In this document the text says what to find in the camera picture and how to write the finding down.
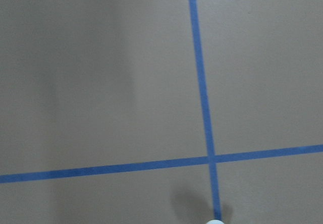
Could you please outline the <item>white brass PPR pipe fitting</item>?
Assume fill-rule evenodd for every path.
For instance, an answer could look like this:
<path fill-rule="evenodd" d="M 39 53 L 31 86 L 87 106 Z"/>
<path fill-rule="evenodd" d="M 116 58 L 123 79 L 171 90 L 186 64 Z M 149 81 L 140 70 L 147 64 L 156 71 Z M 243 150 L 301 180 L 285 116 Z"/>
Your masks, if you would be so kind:
<path fill-rule="evenodd" d="M 206 224 L 225 224 L 225 223 L 222 222 L 221 220 L 213 219 L 208 221 Z"/>

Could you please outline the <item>brown paper table cover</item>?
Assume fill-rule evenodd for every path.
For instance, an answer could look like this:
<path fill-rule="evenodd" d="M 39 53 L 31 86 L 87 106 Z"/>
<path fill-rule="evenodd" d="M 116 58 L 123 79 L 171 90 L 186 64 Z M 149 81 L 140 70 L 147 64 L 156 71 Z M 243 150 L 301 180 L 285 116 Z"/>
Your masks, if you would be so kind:
<path fill-rule="evenodd" d="M 322 0 L 1 0 L 1 223 L 322 223 Z"/>

